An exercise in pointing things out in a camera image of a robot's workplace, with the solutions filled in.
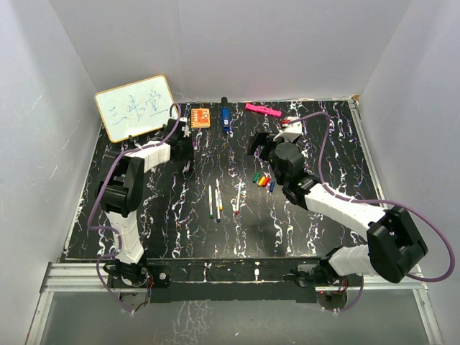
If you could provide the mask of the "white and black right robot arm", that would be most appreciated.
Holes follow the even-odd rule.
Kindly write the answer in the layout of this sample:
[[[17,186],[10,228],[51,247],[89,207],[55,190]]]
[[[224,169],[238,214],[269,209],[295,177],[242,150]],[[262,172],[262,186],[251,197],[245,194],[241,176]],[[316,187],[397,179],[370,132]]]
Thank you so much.
[[[257,148],[292,204],[326,216],[366,240],[364,245],[332,249],[307,272],[294,269],[297,280],[337,285],[349,275],[379,275],[399,283],[427,255],[428,247],[404,208],[354,203],[343,193],[329,193],[319,178],[305,171],[304,156],[295,141],[257,132],[248,141],[248,155]]]

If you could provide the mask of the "white pen green tip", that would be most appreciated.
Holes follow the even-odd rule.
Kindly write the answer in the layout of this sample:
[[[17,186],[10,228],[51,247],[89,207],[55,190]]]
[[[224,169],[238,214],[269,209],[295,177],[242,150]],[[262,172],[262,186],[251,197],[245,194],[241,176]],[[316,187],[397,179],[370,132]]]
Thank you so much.
[[[209,217],[213,218],[213,191],[211,185],[208,185],[208,207],[209,207]]]

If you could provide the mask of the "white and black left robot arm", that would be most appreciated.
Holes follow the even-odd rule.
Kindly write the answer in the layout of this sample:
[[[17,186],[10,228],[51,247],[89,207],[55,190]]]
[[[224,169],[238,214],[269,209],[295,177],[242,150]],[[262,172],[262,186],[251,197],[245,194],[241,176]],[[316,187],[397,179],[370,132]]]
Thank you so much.
[[[115,252],[104,271],[134,287],[149,277],[147,259],[139,236],[137,209],[143,201],[144,175],[169,161],[190,162],[193,139],[185,117],[169,119],[167,134],[125,153],[112,156],[108,181],[101,181],[98,194],[102,211],[114,236]]]

